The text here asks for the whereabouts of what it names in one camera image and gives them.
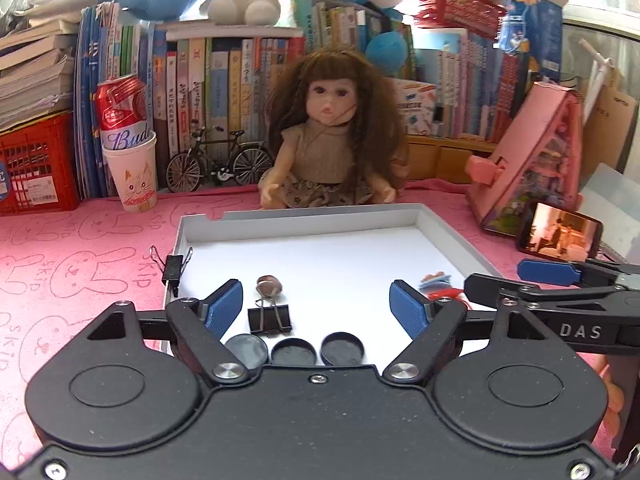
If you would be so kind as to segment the person's right hand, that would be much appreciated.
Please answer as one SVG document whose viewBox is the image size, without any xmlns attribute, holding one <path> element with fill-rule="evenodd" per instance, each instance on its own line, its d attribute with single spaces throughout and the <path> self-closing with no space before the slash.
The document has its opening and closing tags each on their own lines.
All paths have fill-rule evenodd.
<svg viewBox="0 0 640 480">
<path fill-rule="evenodd" d="M 610 363 L 606 356 L 597 356 L 593 368 L 603 380 L 608 393 L 608 407 L 603 417 L 603 426 L 610 437 L 616 437 L 620 432 L 620 412 L 625 404 L 625 396 L 623 390 L 613 382 Z"/>
</svg>

